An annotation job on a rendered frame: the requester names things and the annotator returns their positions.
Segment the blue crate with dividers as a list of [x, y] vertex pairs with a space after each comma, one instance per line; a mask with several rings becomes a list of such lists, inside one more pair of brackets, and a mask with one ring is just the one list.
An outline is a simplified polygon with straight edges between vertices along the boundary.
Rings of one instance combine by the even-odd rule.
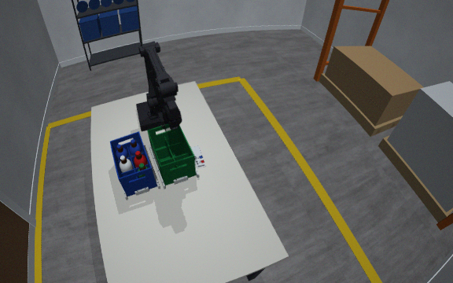
[[[133, 138], [136, 141], [136, 143], [138, 143], [141, 146], [142, 155], [146, 156], [146, 158], [148, 159], [147, 162], [149, 161], [149, 158], [148, 158], [148, 156], [146, 154], [146, 151], [144, 152], [145, 147], [143, 145], [142, 138], [140, 138], [140, 137], [123, 138], [123, 139], [119, 140], [118, 142], [116, 142], [113, 145], [112, 156], [113, 156], [113, 159], [114, 159], [115, 167], [117, 166], [116, 167], [116, 173], [117, 173], [118, 179], [120, 181], [120, 184], [123, 187], [123, 189], [124, 189], [124, 191], [125, 191], [125, 193], [127, 194], [128, 197], [131, 196], [131, 195], [134, 195], [135, 194], [134, 191], [137, 191], [137, 190], [140, 190], [140, 189], [144, 189], [146, 187], [148, 187], [149, 189], [157, 187], [157, 183], [156, 183], [156, 180], [154, 178], [153, 169], [152, 169], [152, 167], [150, 165], [150, 162], [148, 162], [148, 164], [146, 164], [146, 167], [148, 167], [148, 168], [145, 169], [145, 170], [142, 170], [142, 171], [138, 171], [138, 167], [136, 168], [136, 166], [133, 165], [135, 156], [131, 156], [131, 154], [129, 152], [129, 146], [131, 145], [131, 142], [122, 144], [122, 146], [127, 150], [129, 156], [131, 156], [131, 157], [127, 158], [127, 159], [129, 159], [131, 162], [133, 161], [132, 165], [133, 165], [133, 167], [135, 169], [130, 170], [130, 171], [126, 171], [124, 173], [122, 173], [122, 171], [120, 170], [120, 168], [119, 168], [120, 161], [118, 161], [118, 159], [116, 158], [116, 154], [115, 154], [116, 150], [117, 150], [116, 147], [119, 144], [119, 142], [123, 142], [123, 141], [126, 141], [126, 140], [131, 139], [131, 138]], [[141, 141], [140, 141], [140, 139], [141, 139]], [[116, 163], [117, 163], [117, 165], [116, 165]], [[117, 169], [118, 169], [118, 172], [117, 172]], [[143, 174], [145, 174], [145, 177], [142, 177], [142, 178], [138, 177], [139, 175], [143, 175]]]

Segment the green plastic crate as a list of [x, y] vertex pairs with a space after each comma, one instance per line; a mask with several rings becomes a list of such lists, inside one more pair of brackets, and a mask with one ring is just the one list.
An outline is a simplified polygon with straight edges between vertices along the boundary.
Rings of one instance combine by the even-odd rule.
[[195, 155], [182, 129], [180, 129], [181, 127], [178, 127], [178, 129], [156, 134], [157, 131], [163, 130], [161, 127], [155, 130], [150, 135], [151, 137], [149, 136], [150, 145], [152, 151], [155, 152], [157, 163], [160, 166], [158, 168], [160, 174], [162, 172], [161, 177], [165, 185], [174, 183], [174, 180], [178, 178], [185, 176], [190, 178], [196, 175]]

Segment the white paper strip with colored squares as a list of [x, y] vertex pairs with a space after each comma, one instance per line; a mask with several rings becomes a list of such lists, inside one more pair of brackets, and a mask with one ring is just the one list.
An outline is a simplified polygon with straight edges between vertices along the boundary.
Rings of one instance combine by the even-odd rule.
[[193, 154], [195, 155], [195, 163], [197, 168], [206, 167], [199, 145], [191, 147], [191, 149], [193, 151]]

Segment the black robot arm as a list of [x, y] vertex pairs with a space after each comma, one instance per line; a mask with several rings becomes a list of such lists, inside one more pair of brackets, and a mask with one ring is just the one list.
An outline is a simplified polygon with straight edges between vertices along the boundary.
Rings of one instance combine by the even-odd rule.
[[[146, 94], [146, 97], [148, 95], [147, 102], [151, 111], [147, 111], [147, 114], [151, 120], [154, 120], [158, 118], [158, 113], [162, 112], [164, 121], [170, 121], [170, 129], [177, 129], [181, 115], [175, 103], [175, 96], [179, 92], [178, 84], [174, 83], [172, 77], [166, 73], [157, 55], [160, 52], [160, 45], [158, 42], [148, 42], [141, 44], [139, 47], [140, 54], [142, 53], [141, 57], [145, 59], [145, 68], [149, 83], [149, 92]], [[155, 49], [157, 49], [156, 52]]]

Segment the white bottle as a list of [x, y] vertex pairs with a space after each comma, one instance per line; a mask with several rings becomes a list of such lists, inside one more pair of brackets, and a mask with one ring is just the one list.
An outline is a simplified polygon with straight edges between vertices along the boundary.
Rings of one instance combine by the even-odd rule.
[[134, 168], [132, 166], [131, 161], [129, 159], [126, 159], [125, 156], [121, 156], [120, 157], [120, 170], [122, 171], [122, 173], [133, 170], [133, 169]]

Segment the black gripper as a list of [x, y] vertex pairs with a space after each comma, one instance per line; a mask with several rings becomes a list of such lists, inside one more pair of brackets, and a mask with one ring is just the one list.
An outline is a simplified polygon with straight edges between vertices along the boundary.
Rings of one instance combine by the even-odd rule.
[[[164, 128], [165, 132], [166, 132], [166, 127], [165, 127], [165, 123], [164, 122], [167, 122], [168, 121], [164, 121], [164, 118], [163, 118], [163, 113], [162, 112], [159, 112], [158, 113], [158, 118], [159, 118], [159, 121], [160, 121], [160, 125], [162, 128]], [[181, 119], [180, 119], [181, 118]], [[182, 122], [182, 116], [180, 115], [179, 117], [179, 124]]]

